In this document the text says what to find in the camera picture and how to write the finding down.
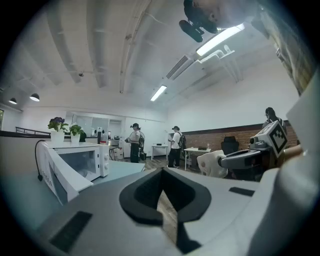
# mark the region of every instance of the microwave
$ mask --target microwave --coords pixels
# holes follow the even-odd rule
[[[62,205],[110,172],[109,146],[103,144],[45,141],[39,156],[42,177]]]

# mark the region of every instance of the exposed beam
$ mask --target exposed beam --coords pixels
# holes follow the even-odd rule
[[[59,4],[60,1],[55,1],[49,5],[49,8],[46,10],[47,21],[54,44],[60,54],[61,60],[65,68],[70,72],[70,76],[72,77],[73,81],[77,84],[81,82],[81,79],[77,73],[74,73],[77,70],[75,69],[74,65],[72,65],[74,61],[68,49],[66,36],[63,33],[64,29],[61,23]]]
[[[150,5],[151,0],[136,0],[136,4],[132,9],[131,19],[128,23],[126,29],[125,40],[122,47],[122,58],[120,65],[120,81],[119,81],[119,91],[120,93],[125,93],[127,88],[125,88],[125,80],[127,74],[127,67],[130,60],[130,57],[133,53],[134,44],[139,25],[141,23],[142,17],[148,6]]]

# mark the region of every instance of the floor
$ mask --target floor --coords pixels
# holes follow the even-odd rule
[[[130,162],[130,159],[123,159],[121,160],[123,162]],[[151,161],[150,158],[147,158],[146,161],[140,161],[140,163],[145,163],[145,170],[151,170],[156,169],[160,167],[166,167],[168,162],[166,161],[166,157],[156,157]],[[180,161],[181,169],[185,169],[185,162]],[[199,169],[192,169],[188,168],[186,169],[187,172],[192,173],[200,173]],[[163,215],[163,230],[168,235],[168,237],[172,240],[173,243],[176,243],[177,241],[177,212],[170,203],[168,197],[166,196],[166,193],[162,191],[159,201],[157,210],[162,213]]]

